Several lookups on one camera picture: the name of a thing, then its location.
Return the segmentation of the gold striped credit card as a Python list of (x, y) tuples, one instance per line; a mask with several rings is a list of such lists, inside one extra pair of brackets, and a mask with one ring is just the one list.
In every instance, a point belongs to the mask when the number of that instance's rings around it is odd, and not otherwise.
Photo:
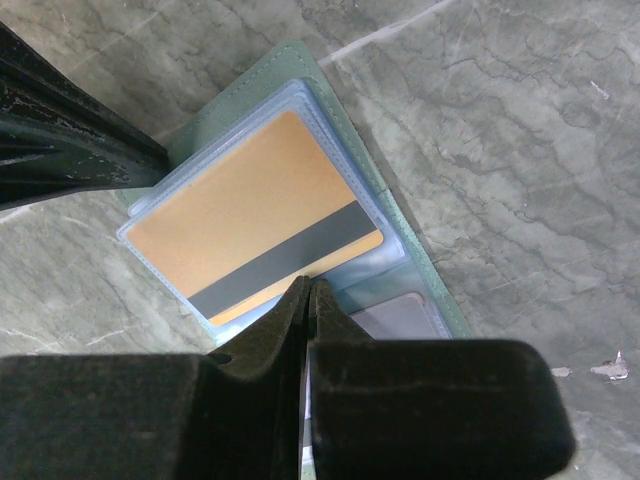
[(301, 117), (285, 111), (122, 237), (215, 326), (382, 245)]

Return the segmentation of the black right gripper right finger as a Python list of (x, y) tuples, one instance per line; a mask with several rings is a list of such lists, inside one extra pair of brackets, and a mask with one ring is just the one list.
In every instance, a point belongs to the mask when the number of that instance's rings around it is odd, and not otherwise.
[(310, 291), (320, 479), (546, 479), (575, 453), (549, 366), (516, 340), (376, 340)]

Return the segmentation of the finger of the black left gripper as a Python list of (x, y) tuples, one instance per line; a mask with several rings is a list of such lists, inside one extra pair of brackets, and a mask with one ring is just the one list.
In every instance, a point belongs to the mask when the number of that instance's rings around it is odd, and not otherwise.
[(152, 187), (166, 149), (1, 28), (1, 207), (71, 193)]

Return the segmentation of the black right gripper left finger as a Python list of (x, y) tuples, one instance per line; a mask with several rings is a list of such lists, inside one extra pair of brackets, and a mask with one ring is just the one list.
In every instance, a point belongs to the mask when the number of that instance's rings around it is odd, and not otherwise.
[(207, 354), (1, 361), (5, 479), (296, 479), (310, 281)]

